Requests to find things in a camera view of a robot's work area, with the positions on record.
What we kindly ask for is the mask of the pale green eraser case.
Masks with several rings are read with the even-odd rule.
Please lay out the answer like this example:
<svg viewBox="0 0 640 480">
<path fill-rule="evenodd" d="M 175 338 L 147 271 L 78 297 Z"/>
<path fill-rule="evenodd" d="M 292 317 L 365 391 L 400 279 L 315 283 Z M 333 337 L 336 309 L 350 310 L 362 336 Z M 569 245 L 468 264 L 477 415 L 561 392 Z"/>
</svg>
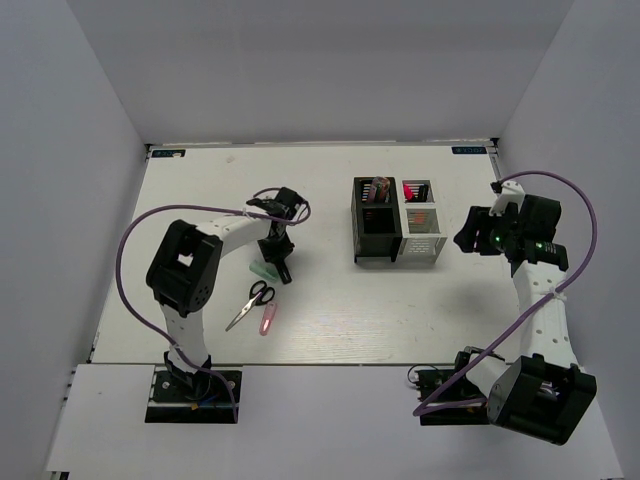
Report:
<svg viewBox="0 0 640 480">
<path fill-rule="evenodd" d="M 249 270 L 267 282 L 276 283 L 280 279 L 276 267 L 270 263 L 254 260 L 250 263 Z"/>
</svg>

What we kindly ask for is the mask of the pink translucent eraser case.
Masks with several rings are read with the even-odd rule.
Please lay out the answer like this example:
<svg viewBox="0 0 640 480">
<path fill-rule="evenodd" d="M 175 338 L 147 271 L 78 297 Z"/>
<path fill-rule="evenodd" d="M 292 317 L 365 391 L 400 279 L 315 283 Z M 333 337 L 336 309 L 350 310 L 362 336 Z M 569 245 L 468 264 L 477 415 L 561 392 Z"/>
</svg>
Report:
<svg viewBox="0 0 640 480">
<path fill-rule="evenodd" d="M 277 313 L 277 303 L 274 301 L 270 301 L 266 304 L 265 309 L 263 311 L 262 320 L 259 327 L 259 334 L 261 336 L 266 336 L 273 324 L 273 320 Z"/>
</svg>

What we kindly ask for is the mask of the orange cap black highlighter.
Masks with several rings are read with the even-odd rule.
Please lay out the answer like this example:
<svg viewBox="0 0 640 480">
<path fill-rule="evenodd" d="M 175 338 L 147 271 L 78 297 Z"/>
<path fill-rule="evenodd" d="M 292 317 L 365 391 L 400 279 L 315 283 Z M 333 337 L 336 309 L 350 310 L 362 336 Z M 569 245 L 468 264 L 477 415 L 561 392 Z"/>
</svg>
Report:
<svg viewBox="0 0 640 480">
<path fill-rule="evenodd" d="M 418 203 L 425 203 L 428 201 L 428 195 L 429 195 L 429 185 L 422 184 L 419 186 L 418 193 L 415 196 L 415 201 Z"/>
</svg>

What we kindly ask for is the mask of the pink patterned glue bottle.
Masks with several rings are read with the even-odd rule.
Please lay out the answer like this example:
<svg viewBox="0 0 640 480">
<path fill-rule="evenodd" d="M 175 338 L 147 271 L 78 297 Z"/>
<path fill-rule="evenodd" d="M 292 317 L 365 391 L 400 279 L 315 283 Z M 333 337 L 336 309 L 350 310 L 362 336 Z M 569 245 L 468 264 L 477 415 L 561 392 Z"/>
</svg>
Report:
<svg viewBox="0 0 640 480">
<path fill-rule="evenodd" d="M 391 179 L 384 176 L 376 176 L 371 180 L 367 194 L 368 203 L 387 203 L 389 191 L 391 189 Z"/>
</svg>

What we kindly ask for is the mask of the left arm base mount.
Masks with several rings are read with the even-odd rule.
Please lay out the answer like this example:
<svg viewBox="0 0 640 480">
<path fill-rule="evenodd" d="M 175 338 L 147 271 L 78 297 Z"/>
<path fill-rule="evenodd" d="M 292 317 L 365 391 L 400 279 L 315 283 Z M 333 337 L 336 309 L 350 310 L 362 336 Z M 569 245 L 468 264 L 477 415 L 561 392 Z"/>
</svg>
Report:
<svg viewBox="0 0 640 480">
<path fill-rule="evenodd" d="M 152 377 L 147 424 L 234 424 L 229 392 L 219 378 L 206 379 L 197 392 L 189 390 L 165 368 Z"/>
</svg>

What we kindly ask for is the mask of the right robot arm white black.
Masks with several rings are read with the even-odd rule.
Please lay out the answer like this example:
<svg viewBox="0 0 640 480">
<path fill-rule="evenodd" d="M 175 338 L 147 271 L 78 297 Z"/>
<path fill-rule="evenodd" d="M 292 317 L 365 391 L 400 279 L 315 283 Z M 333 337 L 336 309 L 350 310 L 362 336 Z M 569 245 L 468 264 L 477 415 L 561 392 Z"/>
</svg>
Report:
<svg viewBox="0 0 640 480">
<path fill-rule="evenodd" d="M 582 371 L 569 340 L 559 292 L 568 256 L 554 241 L 560 217 L 558 201 L 529 194 L 502 193 L 491 207 L 471 207 L 454 238 L 460 249 L 506 257 L 520 312 L 545 295 L 551 298 L 523 322 L 513 362 L 495 353 L 482 357 L 480 349 L 467 347 L 457 354 L 451 374 L 459 396 L 482 393 L 491 424 L 555 445 L 569 440 L 597 391 L 595 377 Z"/>
</svg>

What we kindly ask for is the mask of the pink cap black highlighter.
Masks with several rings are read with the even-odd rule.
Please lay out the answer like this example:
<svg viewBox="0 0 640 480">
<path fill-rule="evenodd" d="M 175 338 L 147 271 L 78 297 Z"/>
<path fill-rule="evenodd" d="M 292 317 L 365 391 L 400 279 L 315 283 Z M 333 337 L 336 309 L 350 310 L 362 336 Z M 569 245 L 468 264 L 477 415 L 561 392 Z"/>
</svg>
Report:
<svg viewBox="0 0 640 480">
<path fill-rule="evenodd" d="M 414 193 L 412 191 L 412 189 L 407 185 L 404 184 L 403 185 L 403 192 L 404 192 L 404 198 L 406 202 L 413 202 L 414 201 Z"/>
</svg>

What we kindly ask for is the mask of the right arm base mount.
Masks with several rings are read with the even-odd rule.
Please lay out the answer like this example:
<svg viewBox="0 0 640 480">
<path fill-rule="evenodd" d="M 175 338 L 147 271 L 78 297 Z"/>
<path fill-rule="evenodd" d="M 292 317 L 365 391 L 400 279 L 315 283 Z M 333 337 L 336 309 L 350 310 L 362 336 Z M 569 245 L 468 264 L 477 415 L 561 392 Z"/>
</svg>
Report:
<svg viewBox="0 0 640 480">
<path fill-rule="evenodd" d="M 434 364 L 411 366 L 407 371 L 406 377 L 409 386 L 418 392 L 418 402 L 424 401 L 457 371 L 466 366 L 473 354 L 479 354 L 480 352 L 481 350 L 477 347 L 466 347 L 457 353 L 455 361 L 450 367 L 437 367 Z M 440 395 L 435 405 L 465 401 L 468 401 L 468 404 L 420 416 L 420 425 L 425 427 L 488 425 L 487 401 L 479 388 L 466 377 L 458 380 Z"/>
</svg>

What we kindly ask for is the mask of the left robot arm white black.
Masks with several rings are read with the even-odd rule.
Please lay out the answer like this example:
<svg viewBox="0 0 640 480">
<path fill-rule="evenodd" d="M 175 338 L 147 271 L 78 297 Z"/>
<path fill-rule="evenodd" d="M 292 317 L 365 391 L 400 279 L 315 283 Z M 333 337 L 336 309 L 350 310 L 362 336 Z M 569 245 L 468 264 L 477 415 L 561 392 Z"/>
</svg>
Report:
<svg viewBox="0 0 640 480">
<path fill-rule="evenodd" d="M 255 242 L 284 284 L 292 281 L 285 259 L 294 251 L 287 227 L 310 216 L 309 202 L 287 187 L 273 198 L 256 194 L 243 210 L 220 209 L 222 216 L 200 224 L 173 221 L 146 274 L 171 337 L 165 366 L 188 398 L 211 387 L 211 356 L 204 341 L 202 310 L 210 300 L 221 260 Z"/>
</svg>

